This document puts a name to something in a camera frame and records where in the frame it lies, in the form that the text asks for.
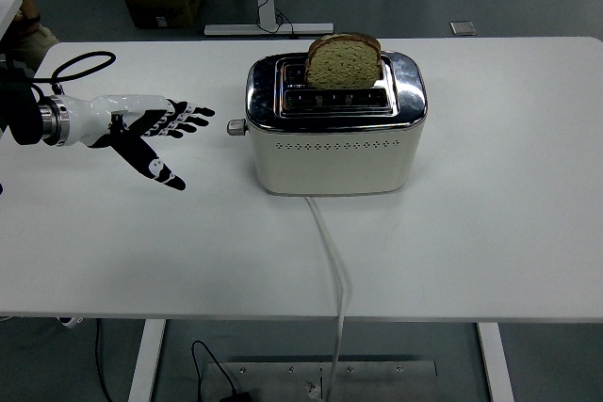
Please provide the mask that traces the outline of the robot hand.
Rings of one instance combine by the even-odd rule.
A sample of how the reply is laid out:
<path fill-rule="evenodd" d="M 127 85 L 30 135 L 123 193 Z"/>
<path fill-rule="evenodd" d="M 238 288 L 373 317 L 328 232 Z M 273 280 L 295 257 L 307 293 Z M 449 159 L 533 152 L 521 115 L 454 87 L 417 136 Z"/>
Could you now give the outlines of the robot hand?
<path fill-rule="evenodd" d="M 141 175 L 176 190 L 186 183 L 146 143 L 147 137 L 181 138 L 208 124 L 215 112 L 161 95 L 104 95 L 64 99 L 69 114 L 66 146 L 111 148 Z"/>

